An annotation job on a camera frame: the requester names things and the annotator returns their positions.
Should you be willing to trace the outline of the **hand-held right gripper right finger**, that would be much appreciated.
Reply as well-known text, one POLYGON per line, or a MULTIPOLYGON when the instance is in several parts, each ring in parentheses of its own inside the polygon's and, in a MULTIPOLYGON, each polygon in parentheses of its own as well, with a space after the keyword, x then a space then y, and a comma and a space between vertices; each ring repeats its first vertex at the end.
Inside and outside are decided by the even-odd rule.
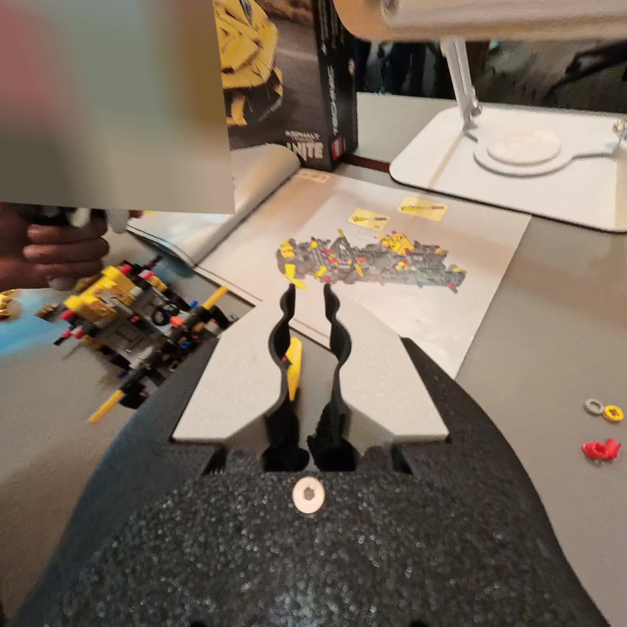
POLYGON ((400 336, 329 285, 324 302, 337 359, 328 413, 332 442, 355 450, 445 442, 450 432, 400 336))

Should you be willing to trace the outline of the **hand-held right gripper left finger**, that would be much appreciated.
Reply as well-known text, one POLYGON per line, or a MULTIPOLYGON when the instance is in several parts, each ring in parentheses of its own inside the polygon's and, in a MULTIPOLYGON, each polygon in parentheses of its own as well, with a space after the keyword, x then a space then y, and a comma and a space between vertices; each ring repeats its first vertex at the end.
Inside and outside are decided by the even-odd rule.
POLYGON ((172 434, 177 443, 278 446, 290 426, 287 366, 296 288, 222 333, 172 434))

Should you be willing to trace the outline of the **lego car chassis model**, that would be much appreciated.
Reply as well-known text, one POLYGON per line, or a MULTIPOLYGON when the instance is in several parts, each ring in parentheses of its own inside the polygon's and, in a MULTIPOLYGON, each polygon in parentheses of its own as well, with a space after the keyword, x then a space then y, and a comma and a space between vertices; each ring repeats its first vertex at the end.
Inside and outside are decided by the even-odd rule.
POLYGON ((107 266, 63 302, 58 318, 66 328, 53 345, 75 342, 119 369, 119 387, 92 413, 90 424, 118 405, 138 409, 193 353, 237 321, 218 306, 226 287, 205 302, 186 302, 155 274, 160 259, 107 266))

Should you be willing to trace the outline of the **lego instruction booklet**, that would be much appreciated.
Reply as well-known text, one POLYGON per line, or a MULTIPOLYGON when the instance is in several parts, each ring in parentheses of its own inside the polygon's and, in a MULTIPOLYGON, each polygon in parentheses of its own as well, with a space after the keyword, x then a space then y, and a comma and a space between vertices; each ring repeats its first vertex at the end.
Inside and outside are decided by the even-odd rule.
POLYGON ((296 288, 292 325, 329 344, 323 287, 459 372, 530 216, 231 153, 236 213, 146 212, 128 230, 250 305, 296 288))

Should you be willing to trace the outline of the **red lego piece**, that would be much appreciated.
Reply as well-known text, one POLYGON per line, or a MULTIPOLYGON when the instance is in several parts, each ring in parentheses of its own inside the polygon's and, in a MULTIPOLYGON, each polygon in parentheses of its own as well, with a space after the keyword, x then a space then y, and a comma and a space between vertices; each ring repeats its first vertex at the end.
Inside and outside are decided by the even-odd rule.
POLYGON ((604 442, 585 442, 581 447, 584 455, 595 461, 612 461, 618 457, 622 448, 622 444, 614 438, 608 438, 604 442))

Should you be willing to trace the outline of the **black lego set box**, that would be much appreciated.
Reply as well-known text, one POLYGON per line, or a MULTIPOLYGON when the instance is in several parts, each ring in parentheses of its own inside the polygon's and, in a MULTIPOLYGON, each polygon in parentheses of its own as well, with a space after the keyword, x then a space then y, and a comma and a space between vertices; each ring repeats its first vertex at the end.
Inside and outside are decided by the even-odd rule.
POLYGON ((333 1, 213 1, 230 148, 333 171, 358 145, 354 37, 333 1))

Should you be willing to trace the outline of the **person's left hand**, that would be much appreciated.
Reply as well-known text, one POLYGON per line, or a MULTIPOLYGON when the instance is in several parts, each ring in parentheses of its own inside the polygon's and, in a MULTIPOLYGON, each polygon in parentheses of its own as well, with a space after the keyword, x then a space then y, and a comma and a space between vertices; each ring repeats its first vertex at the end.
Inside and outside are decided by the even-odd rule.
POLYGON ((82 229, 31 224, 1 204, 1 291, 46 288, 51 279, 99 274, 109 250, 106 231, 102 218, 82 229))

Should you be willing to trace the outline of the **blue sheet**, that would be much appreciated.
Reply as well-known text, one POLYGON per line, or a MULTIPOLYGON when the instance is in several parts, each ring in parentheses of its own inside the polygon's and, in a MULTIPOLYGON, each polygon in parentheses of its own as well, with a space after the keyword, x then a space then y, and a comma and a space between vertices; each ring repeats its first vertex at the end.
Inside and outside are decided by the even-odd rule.
POLYGON ((1 319, 1 353, 8 354, 21 349, 52 344, 65 329, 65 323, 35 315, 44 305, 62 305, 65 292, 50 289, 17 290, 9 295, 8 309, 11 315, 1 319))

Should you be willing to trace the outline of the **white desk lamp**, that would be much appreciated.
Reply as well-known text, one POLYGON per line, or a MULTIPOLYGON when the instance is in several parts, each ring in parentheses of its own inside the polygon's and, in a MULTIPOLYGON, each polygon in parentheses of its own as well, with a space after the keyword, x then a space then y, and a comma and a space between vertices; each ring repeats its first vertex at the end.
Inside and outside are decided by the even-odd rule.
POLYGON ((626 34, 625 1, 334 1, 362 40, 435 41, 459 114, 435 115, 390 163, 394 181, 564 223, 626 232, 626 120, 481 106, 467 41, 626 34))

